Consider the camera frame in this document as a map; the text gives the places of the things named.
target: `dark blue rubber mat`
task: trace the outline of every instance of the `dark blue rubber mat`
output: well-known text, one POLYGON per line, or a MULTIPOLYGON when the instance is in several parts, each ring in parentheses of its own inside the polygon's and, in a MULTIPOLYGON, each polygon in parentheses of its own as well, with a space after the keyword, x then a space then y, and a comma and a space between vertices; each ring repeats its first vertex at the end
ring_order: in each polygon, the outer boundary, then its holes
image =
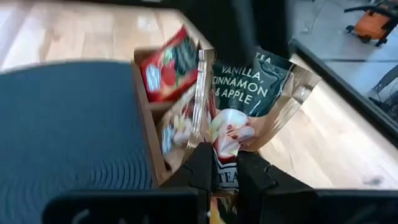
POLYGON ((70 62, 0 75, 0 223, 41 223, 71 189, 149 189, 128 63, 70 62))

